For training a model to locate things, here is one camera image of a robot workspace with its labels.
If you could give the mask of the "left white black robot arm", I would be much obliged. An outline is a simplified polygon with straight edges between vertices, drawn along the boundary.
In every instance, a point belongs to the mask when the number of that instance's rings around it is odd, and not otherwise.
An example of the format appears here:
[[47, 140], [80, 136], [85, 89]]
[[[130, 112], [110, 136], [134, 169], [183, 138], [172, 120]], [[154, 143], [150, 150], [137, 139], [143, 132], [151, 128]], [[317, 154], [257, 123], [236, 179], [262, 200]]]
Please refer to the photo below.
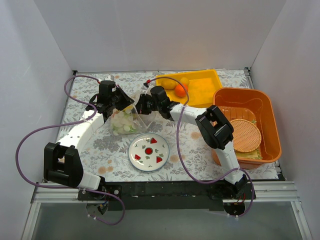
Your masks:
[[45, 146], [43, 175], [45, 180], [63, 186], [89, 189], [95, 200], [101, 200], [107, 193], [102, 184], [104, 178], [84, 171], [80, 153], [115, 109], [124, 110], [134, 101], [114, 81], [103, 80], [89, 103], [82, 115], [82, 123], [74, 126], [57, 143]]

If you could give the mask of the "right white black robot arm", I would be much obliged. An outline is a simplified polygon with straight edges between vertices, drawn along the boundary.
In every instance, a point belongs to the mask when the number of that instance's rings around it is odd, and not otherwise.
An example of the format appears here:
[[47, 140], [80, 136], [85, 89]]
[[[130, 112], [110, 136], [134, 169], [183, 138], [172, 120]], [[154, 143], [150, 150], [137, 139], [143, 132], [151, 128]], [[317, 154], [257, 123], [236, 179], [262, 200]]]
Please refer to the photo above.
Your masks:
[[185, 172], [199, 184], [209, 185], [224, 180], [224, 194], [232, 199], [243, 195], [248, 177], [240, 168], [234, 150], [234, 128], [217, 106], [212, 105], [208, 108], [187, 106], [186, 103], [170, 100], [163, 87], [155, 86], [151, 88], [150, 94], [144, 93], [139, 96], [135, 108], [139, 114], [149, 115], [152, 112], [159, 112], [164, 119], [177, 122], [176, 145], [180, 158], [182, 157], [179, 145], [181, 122], [197, 126], [205, 143], [214, 149], [218, 156], [223, 175], [216, 180], [198, 180], [191, 175], [181, 159]]

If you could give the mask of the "clear zip top bag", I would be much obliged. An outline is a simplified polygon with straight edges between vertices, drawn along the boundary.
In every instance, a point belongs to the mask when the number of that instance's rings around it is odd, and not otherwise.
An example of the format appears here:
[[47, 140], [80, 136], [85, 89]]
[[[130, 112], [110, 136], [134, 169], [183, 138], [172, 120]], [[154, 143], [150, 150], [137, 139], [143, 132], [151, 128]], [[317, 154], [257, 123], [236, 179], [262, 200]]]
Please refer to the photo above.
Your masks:
[[114, 136], [144, 133], [155, 120], [156, 112], [140, 114], [136, 109], [136, 104], [143, 93], [147, 94], [148, 91], [136, 91], [131, 94], [130, 98], [134, 100], [134, 103], [127, 106], [124, 110], [113, 110], [110, 117], [109, 129]]

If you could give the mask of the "fake orange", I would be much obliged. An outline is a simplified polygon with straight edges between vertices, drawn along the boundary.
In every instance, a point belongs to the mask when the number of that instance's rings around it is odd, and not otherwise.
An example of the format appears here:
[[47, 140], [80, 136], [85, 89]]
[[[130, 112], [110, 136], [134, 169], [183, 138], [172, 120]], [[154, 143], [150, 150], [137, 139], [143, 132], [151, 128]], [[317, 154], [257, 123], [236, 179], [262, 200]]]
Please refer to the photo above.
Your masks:
[[188, 86], [186, 84], [178, 84], [174, 89], [174, 94], [179, 98], [184, 98], [187, 96]]

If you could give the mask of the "fake yellow mango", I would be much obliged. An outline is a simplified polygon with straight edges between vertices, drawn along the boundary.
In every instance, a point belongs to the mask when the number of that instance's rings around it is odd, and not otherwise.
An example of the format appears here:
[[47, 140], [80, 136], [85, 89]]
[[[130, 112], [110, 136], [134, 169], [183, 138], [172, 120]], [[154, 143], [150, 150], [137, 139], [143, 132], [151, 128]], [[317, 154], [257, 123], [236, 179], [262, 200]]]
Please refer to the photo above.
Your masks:
[[161, 86], [165, 90], [174, 90], [177, 86], [177, 82], [169, 78], [163, 78], [161, 80]]

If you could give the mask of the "smooth fake yellow lemon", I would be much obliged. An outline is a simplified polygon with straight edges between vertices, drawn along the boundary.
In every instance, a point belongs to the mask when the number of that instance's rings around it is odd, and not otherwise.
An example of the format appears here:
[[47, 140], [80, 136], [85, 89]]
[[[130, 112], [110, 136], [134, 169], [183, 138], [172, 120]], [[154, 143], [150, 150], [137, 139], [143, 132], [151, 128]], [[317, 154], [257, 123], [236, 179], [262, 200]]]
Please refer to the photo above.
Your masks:
[[180, 82], [181, 82], [183, 85], [186, 85], [186, 86], [188, 86], [188, 85], [190, 84], [190, 80], [189, 80], [188, 78], [186, 78], [186, 77], [182, 77], [182, 78], [180, 79]]

